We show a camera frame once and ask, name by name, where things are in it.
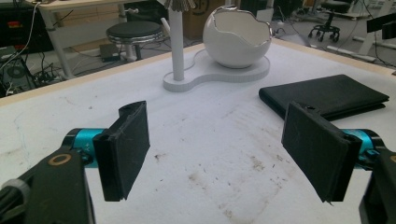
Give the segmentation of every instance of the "table surface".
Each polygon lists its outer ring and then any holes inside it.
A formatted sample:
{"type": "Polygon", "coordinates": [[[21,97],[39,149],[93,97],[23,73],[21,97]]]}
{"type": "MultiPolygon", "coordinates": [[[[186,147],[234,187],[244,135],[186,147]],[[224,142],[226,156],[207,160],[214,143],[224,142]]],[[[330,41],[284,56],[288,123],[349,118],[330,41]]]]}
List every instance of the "table surface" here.
{"type": "MultiPolygon", "coordinates": [[[[25,0],[27,2],[34,2],[35,0],[25,0]]],[[[44,10],[50,10],[52,12],[67,10],[69,8],[83,8],[92,6],[104,6],[123,4],[131,2],[142,2],[147,0],[55,0],[50,4],[42,4],[39,7],[44,10]]]]}
{"type": "MultiPolygon", "coordinates": [[[[186,49],[186,66],[203,47],[186,49]]],[[[105,202],[98,171],[86,169],[97,223],[360,223],[371,173],[355,170],[345,201],[322,203],[280,143],[283,119],[258,92],[346,74],[390,100],[332,123],[374,130],[395,150],[393,70],[276,39],[266,57],[270,72],[255,82],[169,92],[162,86],[172,70],[167,53],[0,99],[0,183],[57,149],[70,130],[107,128],[118,108],[146,100],[151,147],[128,200],[105,202]]]]}

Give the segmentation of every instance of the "cable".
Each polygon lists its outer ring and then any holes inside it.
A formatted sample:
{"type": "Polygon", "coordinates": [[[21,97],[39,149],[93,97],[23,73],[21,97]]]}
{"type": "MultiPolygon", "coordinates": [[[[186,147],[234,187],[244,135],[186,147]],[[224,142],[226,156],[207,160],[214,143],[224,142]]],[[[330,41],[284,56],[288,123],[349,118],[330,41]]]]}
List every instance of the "cable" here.
{"type": "Polygon", "coordinates": [[[67,13],[65,16],[63,16],[62,18],[60,18],[58,21],[56,21],[55,23],[52,24],[52,26],[55,26],[56,24],[58,24],[58,22],[63,21],[66,17],[68,17],[74,10],[71,10],[69,13],[67,13]]]}
{"type": "Polygon", "coordinates": [[[32,37],[33,25],[35,24],[35,9],[38,7],[38,5],[40,5],[39,2],[35,4],[35,8],[33,9],[32,25],[31,25],[31,27],[30,27],[30,34],[29,34],[29,38],[28,38],[28,40],[27,40],[26,45],[24,46],[24,48],[23,48],[20,52],[18,52],[17,54],[15,54],[15,56],[13,56],[13,57],[10,58],[8,61],[6,61],[6,62],[0,67],[0,70],[3,69],[9,62],[11,62],[12,60],[14,60],[14,59],[17,58],[18,56],[20,56],[21,53],[22,53],[22,52],[27,48],[27,46],[29,45],[30,39],[31,39],[31,37],[32,37]]]}

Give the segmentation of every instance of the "black stool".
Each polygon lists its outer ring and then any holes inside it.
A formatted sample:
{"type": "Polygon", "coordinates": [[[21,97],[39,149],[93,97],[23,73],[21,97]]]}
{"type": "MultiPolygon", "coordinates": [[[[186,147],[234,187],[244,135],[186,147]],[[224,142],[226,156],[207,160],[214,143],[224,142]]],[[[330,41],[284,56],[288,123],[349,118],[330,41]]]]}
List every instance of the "black stool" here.
{"type": "Polygon", "coordinates": [[[106,30],[108,39],[115,44],[125,45],[127,61],[134,61],[132,46],[136,51],[136,60],[142,60],[139,44],[152,42],[163,37],[163,28],[152,21],[127,21],[106,30]]]}
{"type": "Polygon", "coordinates": [[[347,13],[350,8],[350,5],[351,5],[350,2],[332,1],[332,0],[322,3],[321,7],[330,10],[329,19],[327,19],[324,25],[314,26],[314,29],[311,30],[311,33],[309,33],[308,37],[311,38],[312,33],[314,31],[317,31],[317,36],[319,36],[318,41],[322,42],[323,36],[326,33],[332,33],[330,35],[330,39],[332,39],[333,42],[337,42],[340,37],[340,28],[332,26],[332,18],[334,17],[334,12],[347,13]]]}

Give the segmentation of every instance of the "black wallet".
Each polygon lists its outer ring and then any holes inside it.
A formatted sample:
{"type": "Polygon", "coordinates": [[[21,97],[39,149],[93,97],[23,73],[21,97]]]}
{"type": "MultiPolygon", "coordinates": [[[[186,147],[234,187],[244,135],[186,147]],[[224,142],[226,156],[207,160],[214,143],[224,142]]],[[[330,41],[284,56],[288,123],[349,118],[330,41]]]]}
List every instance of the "black wallet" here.
{"type": "Polygon", "coordinates": [[[321,77],[259,90],[260,98],[282,118],[289,102],[309,105],[327,119],[340,119],[385,107],[386,94],[375,91],[346,75],[321,77]]]}

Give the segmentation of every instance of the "office chair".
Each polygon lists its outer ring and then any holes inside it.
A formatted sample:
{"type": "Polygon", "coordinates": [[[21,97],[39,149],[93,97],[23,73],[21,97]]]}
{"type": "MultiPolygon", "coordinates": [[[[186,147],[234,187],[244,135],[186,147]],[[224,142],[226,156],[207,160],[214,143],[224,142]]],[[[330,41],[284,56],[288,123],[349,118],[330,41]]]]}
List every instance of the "office chair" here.
{"type": "Polygon", "coordinates": [[[349,8],[351,7],[351,4],[352,4],[351,0],[330,0],[320,4],[322,8],[330,10],[329,19],[327,19],[324,25],[314,26],[314,28],[309,33],[308,37],[311,38],[312,33],[314,31],[317,31],[317,36],[319,36],[318,41],[322,42],[323,36],[326,33],[332,33],[330,35],[330,39],[332,39],[333,42],[337,42],[340,37],[340,28],[332,26],[332,18],[334,17],[335,12],[347,13],[349,8]]]}

